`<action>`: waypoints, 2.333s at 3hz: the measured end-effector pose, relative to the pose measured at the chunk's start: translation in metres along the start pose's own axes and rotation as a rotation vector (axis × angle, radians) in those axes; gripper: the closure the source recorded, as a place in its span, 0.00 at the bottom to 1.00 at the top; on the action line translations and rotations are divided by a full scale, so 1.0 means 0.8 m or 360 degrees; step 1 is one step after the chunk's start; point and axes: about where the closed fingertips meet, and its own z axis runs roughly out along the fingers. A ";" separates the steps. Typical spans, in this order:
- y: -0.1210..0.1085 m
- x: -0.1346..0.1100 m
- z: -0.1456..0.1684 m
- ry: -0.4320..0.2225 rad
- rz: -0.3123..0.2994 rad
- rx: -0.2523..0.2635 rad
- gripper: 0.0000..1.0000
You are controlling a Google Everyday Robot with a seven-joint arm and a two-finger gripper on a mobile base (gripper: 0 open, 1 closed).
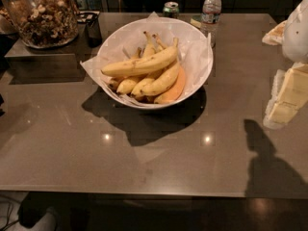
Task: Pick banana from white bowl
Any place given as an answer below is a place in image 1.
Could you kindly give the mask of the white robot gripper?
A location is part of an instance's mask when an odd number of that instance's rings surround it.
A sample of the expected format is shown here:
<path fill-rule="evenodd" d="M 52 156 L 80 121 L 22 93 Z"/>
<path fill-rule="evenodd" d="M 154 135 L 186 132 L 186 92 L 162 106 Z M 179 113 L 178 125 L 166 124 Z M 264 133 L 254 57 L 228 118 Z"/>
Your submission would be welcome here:
<path fill-rule="evenodd" d="M 281 45 L 294 63 L 287 71 L 278 69 L 263 124 L 270 129 L 286 126 L 308 102 L 308 0 L 302 0 L 286 20 L 267 32 L 262 43 Z"/>

